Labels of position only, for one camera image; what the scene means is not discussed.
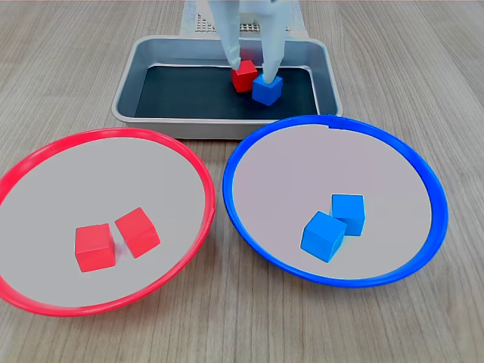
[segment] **red block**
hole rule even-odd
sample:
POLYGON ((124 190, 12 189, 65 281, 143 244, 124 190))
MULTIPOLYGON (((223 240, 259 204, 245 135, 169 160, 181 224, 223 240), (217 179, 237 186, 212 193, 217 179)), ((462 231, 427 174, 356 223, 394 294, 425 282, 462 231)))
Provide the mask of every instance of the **red block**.
POLYGON ((141 208, 126 214, 115 223, 136 259, 161 243, 157 230, 141 208))
POLYGON ((76 229, 76 259, 82 272, 116 264, 113 235, 107 223, 76 229))
POLYGON ((239 70, 232 70, 232 83, 237 92, 248 92, 252 90, 252 83, 259 73, 251 60, 240 62, 239 70))

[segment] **block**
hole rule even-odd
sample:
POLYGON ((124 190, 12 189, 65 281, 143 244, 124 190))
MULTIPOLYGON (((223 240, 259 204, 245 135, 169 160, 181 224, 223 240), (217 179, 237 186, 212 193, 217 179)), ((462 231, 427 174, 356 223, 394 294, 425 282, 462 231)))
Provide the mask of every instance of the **block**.
POLYGON ((232 83, 234 83, 235 91, 239 93, 251 91, 254 79, 258 74, 259 72, 251 60, 241 61, 239 70, 232 70, 232 83))
POLYGON ((76 259, 82 272, 116 264, 113 235, 107 223, 76 229, 76 259))
POLYGON ((343 242, 346 224, 323 212, 317 212, 304 228, 301 249, 329 262, 343 242))
POLYGON ((331 197, 331 215, 346 223, 346 236, 361 236, 366 218, 363 196, 333 194, 331 197))
POLYGON ((252 86, 252 99, 271 106, 282 94, 282 78, 276 76, 272 83, 265 83, 262 74, 258 76, 252 86))
POLYGON ((153 223, 142 208, 133 210, 115 223, 136 259, 161 243, 153 223))

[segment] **wood grain surface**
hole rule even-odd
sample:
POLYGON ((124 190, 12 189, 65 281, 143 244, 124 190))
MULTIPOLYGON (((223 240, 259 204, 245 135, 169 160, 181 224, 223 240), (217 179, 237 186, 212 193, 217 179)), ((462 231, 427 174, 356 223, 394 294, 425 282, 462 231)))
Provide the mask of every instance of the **wood grain surface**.
MULTIPOLYGON (((0 301, 0 362, 484 362, 484 3, 301 2, 344 116, 411 145, 447 193, 448 236, 418 273, 345 290, 253 252, 225 212, 236 143, 189 141, 218 194, 176 278, 123 309, 48 318, 0 301)), ((132 43, 178 34, 183 2, 0 2, 0 173, 110 114, 132 43)))

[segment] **tray rim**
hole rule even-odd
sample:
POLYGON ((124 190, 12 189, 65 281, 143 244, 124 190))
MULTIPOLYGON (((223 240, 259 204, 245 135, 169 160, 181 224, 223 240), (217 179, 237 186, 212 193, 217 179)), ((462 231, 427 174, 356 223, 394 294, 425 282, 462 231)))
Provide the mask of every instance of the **tray rim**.
POLYGON ((363 288, 376 287, 385 284, 391 284, 406 278, 421 268, 423 268, 430 260, 439 252, 442 246, 448 229, 448 203, 440 180, 429 164, 410 146, 398 139, 396 136, 389 134, 382 129, 372 126, 361 121, 343 118, 341 116, 331 115, 314 115, 314 116, 296 116, 288 119, 282 119, 276 123, 264 126, 256 130, 251 135, 247 136, 234 150, 230 156, 227 166, 225 167, 224 176, 222 179, 222 195, 224 198, 225 208, 227 213, 237 229, 241 237, 264 259, 268 260, 273 265, 295 275, 299 278, 315 282, 318 284, 326 284, 335 287, 347 288, 363 288), (237 210, 234 205, 234 195, 232 194, 232 185, 234 181, 235 172, 240 160, 244 154, 261 138, 270 135, 281 129, 287 129, 293 126, 302 125, 322 125, 329 129, 341 129, 352 132, 360 132, 369 135, 377 140, 380 140, 400 153, 415 169, 422 182, 425 185, 432 211, 432 222, 430 224, 429 234, 421 249, 417 254, 407 261, 404 265, 387 272, 386 274, 375 276, 372 278, 361 279, 339 279, 329 278, 326 276, 312 274, 295 268, 292 265, 283 262, 274 257, 256 240, 252 238, 250 233, 245 229, 244 224, 239 219, 237 210))
MULTIPOLYGON (((121 79, 119 81, 119 85, 116 89, 116 94, 113 99, 113 103, 111 104, 111 113, 116 117, 118 120, 122 121, 123 123, 126 123, 132 127, 135 127, 136 124, 139 123, 150 123, 150 124, 163 124, 163 125, 183 125, 183 124, 201 124, 201 125, 238 125, 238 126, 244 126, 244 125, 260 125, 264 126, 269 123, 273 123, 275 121, 278 121, 277 119, 173 119, 173 118, 162 118, 162 117, 128 117, 128 116, 123 116, 118 110, 117 110, 117 105, 119 102, 119 97, 121 95, 121 92, 123 91, 125 85, 126 85, 126 80, 128 77, 129 69, 132 65, 133 59, 135 57, 136 51, 138 50, 138 47, 141 43, 153 40, 153 39, 181 39, 181 40, 209 40, 209 41, 220 41, 220 38, 218 36, 144 36, 138 40, 136 40, 132 46, 132 49, 129 53, 128 60, 126 61, 126 65, 123 70, 123 74, 121 75, 121 79)), ((255 40, 260 42, 260 38, 255 38, 255 37, 241 37, 240 39, 243 40, 255 40)), ((324 57, 327 62, 327 71, 330 76, 330 83, 331 87, 333 89, 333 94, 335 97, 336 105, 337 105, 337 113, 336 116, 342 116, 343 115, 343 108, 341 106, 341 100, 340 100, 340 95, 337 90, 337 84, 336 80, 334 78, 334 73, 333 73, 333 67, 331 66, 331 60, 330 60, 330 55, 327 50, 327 47, 324 43, 318 41, 317 39, 295 39, 291 37, 287 37, 286 41, 289 42, 312 42, 315 43, 316 45, 320 46, 323 49, 324 52, 324 57)), ((314 83, 312 81, 312 87, 313 87, 313 94, 314 94, 314 83)), ((318 109, 318 114, 319 114, 319 106, 318 106, 318 99, 316 98, 316 107, 318 109)))
POLYGON ((11 305, 28 312, 56 317, 75 317, 109 312, 146 297, 146 295, 162 287, 186 267, 205 243, 216 214, 216 192, 209 170, 201 158, 185 144, 167 135, 146 129, 126 127, 94 129, 69 135, 45 145, 23 158, 18 164, 5 173, 2 178, 0 178, 0 207, 2 207, 3 201, 19 180, 39 164, 72 147, 107 138, 138 138, 156 142, 162 146, 169 147, 176 153, 182 155, 197 171, 205 192, 205 209, 203 211, 202 223, 200 224, 199 231, 194 242, 190 246, 190 249, 183 255, 180 261, 155 282, 120 299, 93 306, 64 307, 37 302, 17 292, 0 275, 0 297, 11 305))

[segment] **blue block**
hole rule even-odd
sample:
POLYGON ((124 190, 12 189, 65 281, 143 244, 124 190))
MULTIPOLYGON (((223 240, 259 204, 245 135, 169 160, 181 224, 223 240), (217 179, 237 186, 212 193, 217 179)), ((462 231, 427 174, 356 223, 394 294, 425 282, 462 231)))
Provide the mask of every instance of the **blue block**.
POLYGON ((304 228, 301 248, 329 262, 340 248, 345 230, 345 223, 323 212, 317 212, 304 228))
POLYGON ((365 225, 365 201, 362 195, 333 194, 331 215, 345 222, 347 236, 361 236, 365 225))
POLYGON ((267 84, 262 78, 262 74, 254 79, 252 84, 252 99, 271 106, 282 94, 282 78, 276 76, 272 83, 267 84))

